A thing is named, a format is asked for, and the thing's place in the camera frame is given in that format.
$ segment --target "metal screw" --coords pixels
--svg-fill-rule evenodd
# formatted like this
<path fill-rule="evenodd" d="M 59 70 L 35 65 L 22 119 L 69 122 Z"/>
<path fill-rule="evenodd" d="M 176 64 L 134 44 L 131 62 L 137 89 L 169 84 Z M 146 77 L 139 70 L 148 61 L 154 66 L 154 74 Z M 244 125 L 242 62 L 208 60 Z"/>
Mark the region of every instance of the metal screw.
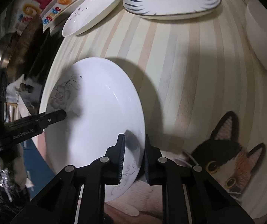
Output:
<path fill-rule="evenodd" d="M 68 166 L 65 167 L 65 171 L 68 172 L 68 173 L 72 172 L 73 170 L 74 170 L 74 167 L 72 165 L 68 165 Z"/>
<path fill-rule="evenodd" d="M 167 162 L 167 160 L 168 159 L 163 157 L 163 156 L 158 159 L 158 161 L 161 162 L 161 163 L 165 163 L 165 162 Z"/>
<path fill-rule="evenodd" d="M 199 165 L 195 165 L 195 166 L 193 167 L 193 169 L 194 169 L 194 171 L 196 171 L 196 172 L 201 172 L 201 171 L 202 171 L 202 167 L 199 166 Z"/>
<path fill-rule="evenodd" d="M 101 162 L 108 162 L 109 161 L 109 158 L 107 156 L 103 156 L 101 159 L 100 159 Z"/>

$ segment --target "calico cat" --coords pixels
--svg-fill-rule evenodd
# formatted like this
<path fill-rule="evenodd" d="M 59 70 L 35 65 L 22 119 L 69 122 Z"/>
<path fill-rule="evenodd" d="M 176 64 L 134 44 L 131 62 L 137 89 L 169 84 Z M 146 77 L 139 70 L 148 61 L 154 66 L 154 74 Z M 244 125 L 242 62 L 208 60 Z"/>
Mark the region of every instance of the calico cat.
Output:
<path fill-rule="evenodd" d="M 162 155 L 181 166 L 200 165 L 239 202 L 239 197 L 264 158 L 266 147 L 260 143 L 248 152 L 237 142 L 238 136 L 238 117 L 229 111 L 220 119 L 210 138 L 191 154 L 183 151 L 181 155 L 169 152 L 162 152 Z M 136 181 L 125 194 L 108 204 L 129 216 L 139 216 L 142 211 L 161 218 L 162 189 L 161 186 Z"/>

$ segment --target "table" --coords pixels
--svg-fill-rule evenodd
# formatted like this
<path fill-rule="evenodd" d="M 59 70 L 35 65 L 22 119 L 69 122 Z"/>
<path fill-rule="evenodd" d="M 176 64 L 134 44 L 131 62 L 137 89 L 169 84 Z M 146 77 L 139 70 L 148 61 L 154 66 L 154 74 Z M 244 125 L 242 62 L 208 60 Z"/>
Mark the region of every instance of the table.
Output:
<path fill-rule="evenodd" d="M 210 15 L 168 22 L 139 18 L 120 4 L 91 30 L 64 39 L 40 112 L 46 110 L 61 72 L 86 57 L 107 58 L 127 73 L 142 103 L 146 133 L 166 156 L 182 148 L 192 152 L 232 110 L 239 116 L 238 142 L 248 151 L 261 142 L 266 145 L 263 163 L 241 197 L 250 216 L 261 217 L 267 214 L 267 71 L 252 51 L 244 26 L 242 0 L 222 0 Z M 38 149 L 47 160 L 45 143 Z M 155 223 L 154 217 L 139 214 L 130 200 L 122 201 Z"/>

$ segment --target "person's hand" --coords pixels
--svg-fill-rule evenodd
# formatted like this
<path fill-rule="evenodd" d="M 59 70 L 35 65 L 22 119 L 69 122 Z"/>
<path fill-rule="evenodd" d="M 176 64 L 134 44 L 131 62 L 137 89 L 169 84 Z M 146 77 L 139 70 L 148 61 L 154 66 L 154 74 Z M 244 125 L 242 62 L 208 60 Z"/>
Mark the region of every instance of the person's hand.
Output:
<path fill-rule="evenodd" d="M 12 162 L 12 166 L 14 172 L 14 181 L 17 185 L 19 185 L 20 189 L 22 190 L 25 188 L 27 175 L 23 161 L 23 148 L 20 144 L 18 144 L 17 149 L 18 149 L 18 154 L 17 154 L 18 156 Z M 0 157 L 0 172 L 3 169 L 3 167 L 4 167 L 4 162 Z"/>

